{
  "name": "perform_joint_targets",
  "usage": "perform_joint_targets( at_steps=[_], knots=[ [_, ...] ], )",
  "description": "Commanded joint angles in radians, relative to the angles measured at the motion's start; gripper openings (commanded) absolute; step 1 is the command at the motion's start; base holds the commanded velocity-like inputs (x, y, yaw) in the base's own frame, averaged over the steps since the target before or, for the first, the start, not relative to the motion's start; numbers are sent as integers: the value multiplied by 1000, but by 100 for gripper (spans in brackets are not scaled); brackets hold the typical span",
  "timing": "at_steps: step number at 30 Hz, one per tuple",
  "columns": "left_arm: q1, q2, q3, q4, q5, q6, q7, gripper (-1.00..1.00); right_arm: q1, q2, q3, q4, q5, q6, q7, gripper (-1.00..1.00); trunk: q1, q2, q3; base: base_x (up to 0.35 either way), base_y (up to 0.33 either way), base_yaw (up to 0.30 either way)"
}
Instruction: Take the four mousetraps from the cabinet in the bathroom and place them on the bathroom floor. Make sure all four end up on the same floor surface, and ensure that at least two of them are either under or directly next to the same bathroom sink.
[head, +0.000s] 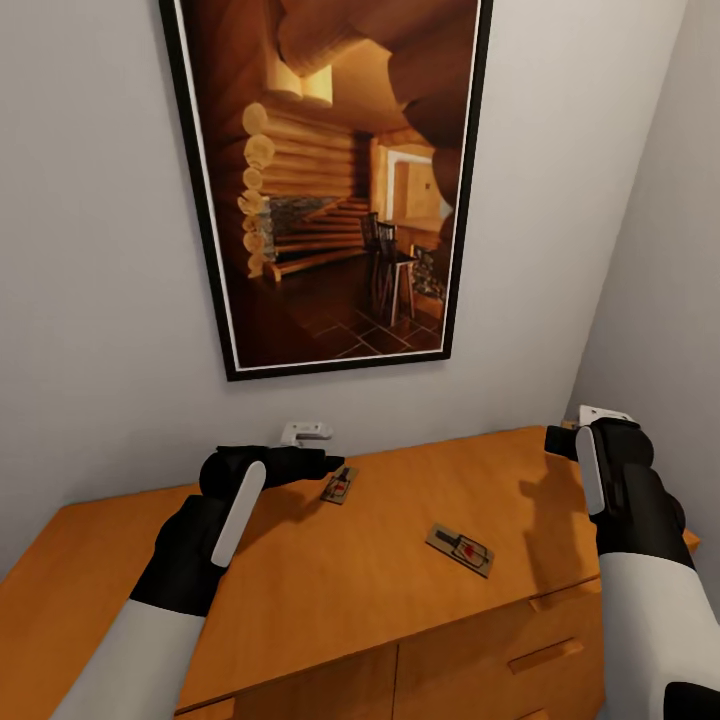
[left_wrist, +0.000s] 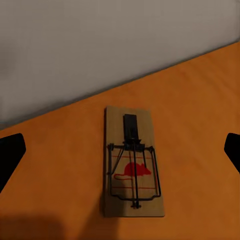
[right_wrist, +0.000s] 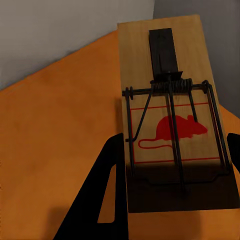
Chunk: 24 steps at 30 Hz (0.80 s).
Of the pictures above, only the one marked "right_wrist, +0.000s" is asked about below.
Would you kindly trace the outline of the mousetrap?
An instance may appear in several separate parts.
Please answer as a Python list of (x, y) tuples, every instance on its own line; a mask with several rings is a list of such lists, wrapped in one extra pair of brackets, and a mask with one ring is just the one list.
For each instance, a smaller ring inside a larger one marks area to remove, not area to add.
[(128, 213), (240, 209), (200, 15), (117, 34)]

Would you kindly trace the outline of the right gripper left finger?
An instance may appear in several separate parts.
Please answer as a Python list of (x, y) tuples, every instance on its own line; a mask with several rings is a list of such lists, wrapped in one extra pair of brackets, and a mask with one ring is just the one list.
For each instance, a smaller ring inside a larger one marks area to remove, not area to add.
[[(97, 223), (115, 164), (114, 221)], [(123, 133), (106, 141), (53, 240), (129, 240)]]

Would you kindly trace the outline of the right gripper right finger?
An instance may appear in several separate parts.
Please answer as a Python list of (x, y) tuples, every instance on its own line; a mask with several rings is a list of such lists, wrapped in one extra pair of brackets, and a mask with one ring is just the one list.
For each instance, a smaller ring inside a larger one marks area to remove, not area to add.
[(231, 161), (240, 173), (240, 135), (230, 132), (226, 139)]

